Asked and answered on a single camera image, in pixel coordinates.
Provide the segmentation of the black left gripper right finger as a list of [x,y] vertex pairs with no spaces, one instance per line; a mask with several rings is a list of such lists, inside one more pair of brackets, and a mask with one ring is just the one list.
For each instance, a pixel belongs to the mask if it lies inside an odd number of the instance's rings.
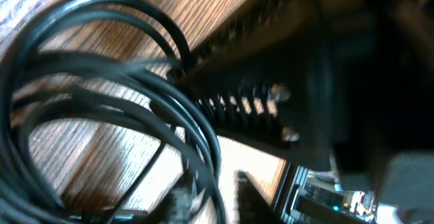
[[239,224],[281,224],[244,171],[237,172]]

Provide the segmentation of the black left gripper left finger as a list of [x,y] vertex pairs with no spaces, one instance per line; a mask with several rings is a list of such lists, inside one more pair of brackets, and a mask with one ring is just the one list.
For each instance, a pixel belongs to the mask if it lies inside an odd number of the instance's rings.
[[173,186],[146,218],[147,224],[187,224],[197,197],[194,186]]

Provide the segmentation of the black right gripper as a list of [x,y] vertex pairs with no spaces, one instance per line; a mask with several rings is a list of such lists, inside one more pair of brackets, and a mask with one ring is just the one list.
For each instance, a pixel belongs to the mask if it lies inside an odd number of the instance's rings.
[[346,183],[433,181],[433,0],[247,0],[176,87],[217,131]]

